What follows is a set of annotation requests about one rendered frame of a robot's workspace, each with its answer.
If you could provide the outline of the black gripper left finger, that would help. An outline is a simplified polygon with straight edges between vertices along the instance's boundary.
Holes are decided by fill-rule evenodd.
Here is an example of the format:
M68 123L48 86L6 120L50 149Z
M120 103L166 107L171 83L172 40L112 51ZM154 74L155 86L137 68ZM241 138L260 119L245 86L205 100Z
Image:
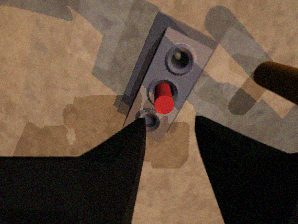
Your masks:
M0 157L0 208L73 213L79 224L131 224L146 148L138 118L80 156Z

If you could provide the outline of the black cylinder with orange top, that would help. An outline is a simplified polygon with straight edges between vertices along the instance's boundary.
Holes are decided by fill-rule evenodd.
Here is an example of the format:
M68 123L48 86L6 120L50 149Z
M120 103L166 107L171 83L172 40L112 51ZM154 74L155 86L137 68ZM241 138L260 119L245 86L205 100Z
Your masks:
M255 69L253 79L257 85L298 105L298 68L267 61Z

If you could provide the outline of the red peg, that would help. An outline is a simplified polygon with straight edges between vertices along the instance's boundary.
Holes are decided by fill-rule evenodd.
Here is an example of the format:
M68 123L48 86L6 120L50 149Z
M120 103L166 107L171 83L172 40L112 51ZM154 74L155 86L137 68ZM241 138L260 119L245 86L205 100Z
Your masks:
M167 114L174 108L173 97L168 83L159 83L155 86L154 108L160 114Z

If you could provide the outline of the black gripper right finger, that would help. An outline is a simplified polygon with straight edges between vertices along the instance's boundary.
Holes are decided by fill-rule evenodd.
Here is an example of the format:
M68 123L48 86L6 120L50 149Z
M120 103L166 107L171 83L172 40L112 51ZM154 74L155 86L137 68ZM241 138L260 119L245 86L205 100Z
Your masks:
M195 134L224 224L298 224L298 152L204 116L195 117Z

